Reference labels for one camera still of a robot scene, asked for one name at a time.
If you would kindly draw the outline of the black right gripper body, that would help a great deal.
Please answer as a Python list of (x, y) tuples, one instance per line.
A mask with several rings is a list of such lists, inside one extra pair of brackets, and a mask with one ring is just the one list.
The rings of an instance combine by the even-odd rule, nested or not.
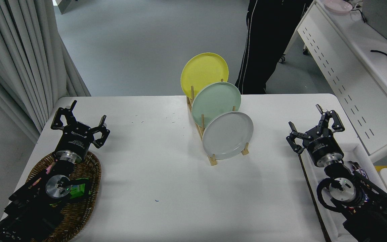
[(329, 128), (317, 130), (312, 128), (306, 132), (306, 149), (314, 162), (340, 162), (343, 152), (334, 138), (334, 133)]

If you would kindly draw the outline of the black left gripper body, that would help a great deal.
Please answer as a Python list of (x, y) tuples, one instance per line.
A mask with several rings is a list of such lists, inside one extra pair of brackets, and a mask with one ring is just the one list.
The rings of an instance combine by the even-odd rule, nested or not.
[(77, 155), (86, 155), (94, 140), (90, 130), (91, 127), (81, 122), (64, 126), (62, 137), (56, 146), (56, 152), (70, 151)]

